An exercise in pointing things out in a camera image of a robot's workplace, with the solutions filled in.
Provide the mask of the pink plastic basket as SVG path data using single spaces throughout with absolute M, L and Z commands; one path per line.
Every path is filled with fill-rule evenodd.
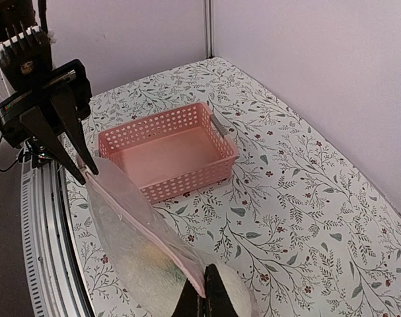
M 229 133 L 204 102 L 104 130 L 98 150 L 152 204 L 227 179 L 238 156 Z

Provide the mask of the pale ridged gourd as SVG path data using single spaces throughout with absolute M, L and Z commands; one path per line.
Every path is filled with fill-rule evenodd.
M 237 316 L 259 316 L 259 308 L 254 294 L 244 284 L 237 272 L 226 264 L 218 263 L 216 266 Z

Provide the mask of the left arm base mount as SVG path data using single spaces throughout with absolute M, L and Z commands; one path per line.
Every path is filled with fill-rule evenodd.
M 10 171 L 17 163 L 23 163 L 25 159 L 32 159 L 35 161 L 33 166 L 41 166 L 46 163 L 48 160 L 57 160 L 51 153 L 48 152 L 47 149 L 42 146 L 40 150 L 37 147 L 38 138 L 32 138 L 31 134 L 29 134 L 26 130 L 18 131 L 18 132 L 10 132 L 3 135 L 0 132 L 0 145 L 2 140 L 6 140 L 6 142 L 12 147 L 19 147 L 19 145 L 23 142 L 24 145 L 20 148 L 18 155 L 15 161 L 7 168 L 1 168 L 0 172 L 5 173 Z

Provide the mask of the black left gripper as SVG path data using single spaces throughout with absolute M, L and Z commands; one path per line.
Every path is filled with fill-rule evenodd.
M 54 69 L 44 80 L 38 88 L 20 90 L 0 103 L 0 132 L 5 135 L 26 130 L 85 185 L 85 177 L 57 137 L 66 132 L 81 160 L 93 174 L 98 174 L 82 127 L 82 121 L 91 113 L 91 84 L 85 67 L 74 59 Z

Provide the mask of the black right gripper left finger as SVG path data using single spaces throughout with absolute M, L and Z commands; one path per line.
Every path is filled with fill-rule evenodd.
M 175 308 L 175 317 L 202 317 L 203 299 L 187 279 Z

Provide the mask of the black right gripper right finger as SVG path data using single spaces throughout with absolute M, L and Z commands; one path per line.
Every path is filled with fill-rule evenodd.
M 209 264 L 205 270 L 204 316 L 237 316 L 217 270 L 217 264 Z

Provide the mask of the clear zip top bag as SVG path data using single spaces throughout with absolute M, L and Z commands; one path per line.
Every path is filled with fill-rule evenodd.
M 222 261 L 188 245 L 117 165 L 96 158 L 93 174 L 80 157 L 99 241 L 131 297 L 152 316 L 175 316 L 188 279 L 204 300 L 205 270 Z

